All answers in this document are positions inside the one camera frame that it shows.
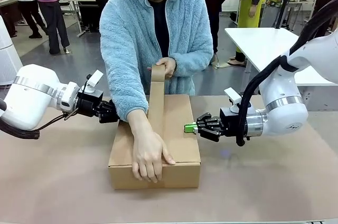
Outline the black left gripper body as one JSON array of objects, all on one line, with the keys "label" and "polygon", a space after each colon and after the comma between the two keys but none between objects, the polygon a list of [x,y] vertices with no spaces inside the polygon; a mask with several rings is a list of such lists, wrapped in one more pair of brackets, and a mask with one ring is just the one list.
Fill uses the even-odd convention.
[{"label": "black left gripper body", "polygon": [[101,90],[95,90],[93,93],[80,90],[77,94],[77,113],[84,116],[95,116],[103,94],[104,92]]}]

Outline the person's left hand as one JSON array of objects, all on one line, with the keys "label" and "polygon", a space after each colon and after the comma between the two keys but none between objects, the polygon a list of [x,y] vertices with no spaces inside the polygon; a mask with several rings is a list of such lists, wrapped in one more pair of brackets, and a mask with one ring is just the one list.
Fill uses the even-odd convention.
[{"label": "person's left hand", "polygon": [[165,79],[169,79],[173,76],[176,69],[176,61],[170,57],[161,58],[156,62],[157,66],[164,65]]}]

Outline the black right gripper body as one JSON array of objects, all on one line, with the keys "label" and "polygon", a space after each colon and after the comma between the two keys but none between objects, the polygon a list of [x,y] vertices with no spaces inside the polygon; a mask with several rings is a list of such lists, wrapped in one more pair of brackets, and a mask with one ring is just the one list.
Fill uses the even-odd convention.
[{"label": "black right gripper body", "polygon": [[239,131],[239,108],[222,107],[220,109],[220,119],[223,124],[223,134],[226,137],[235,137]]}]

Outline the person's right hand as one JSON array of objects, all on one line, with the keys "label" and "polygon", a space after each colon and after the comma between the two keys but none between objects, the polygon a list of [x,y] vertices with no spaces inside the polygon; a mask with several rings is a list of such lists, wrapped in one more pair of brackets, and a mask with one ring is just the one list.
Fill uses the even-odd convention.
[{"label": "person's right hand", "polygon": [[133,132],[133,175],[138,180],[157,183],[162,179],[162,160],[174,165],[176,162],[169,153],[162,138],[152,129]]}]

